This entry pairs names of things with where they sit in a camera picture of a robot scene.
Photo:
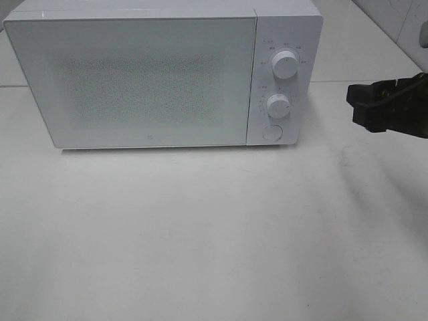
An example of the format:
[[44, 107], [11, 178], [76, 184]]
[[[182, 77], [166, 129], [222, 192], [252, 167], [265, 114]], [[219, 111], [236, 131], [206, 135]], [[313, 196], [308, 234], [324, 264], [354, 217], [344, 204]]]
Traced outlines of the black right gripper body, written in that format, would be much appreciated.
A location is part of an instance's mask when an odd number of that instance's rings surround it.
[[401, 93], [397, 132], [427, 139], [427, 73], [397, 80]]

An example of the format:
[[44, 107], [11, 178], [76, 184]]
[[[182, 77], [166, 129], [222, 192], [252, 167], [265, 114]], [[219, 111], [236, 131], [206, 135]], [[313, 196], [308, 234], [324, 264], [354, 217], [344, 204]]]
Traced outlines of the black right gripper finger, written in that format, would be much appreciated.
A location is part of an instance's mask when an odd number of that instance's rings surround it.
[[353, 102], [352, 121], [369, 132], [398, 131], [401, 128], [394, 102]]
[[396, 80], [383, 80], [372, 84], [353, 84], [348, 87], [346, 101], [352, 107], [357, 104], [380, 102], [391, 95], [396, 85]]

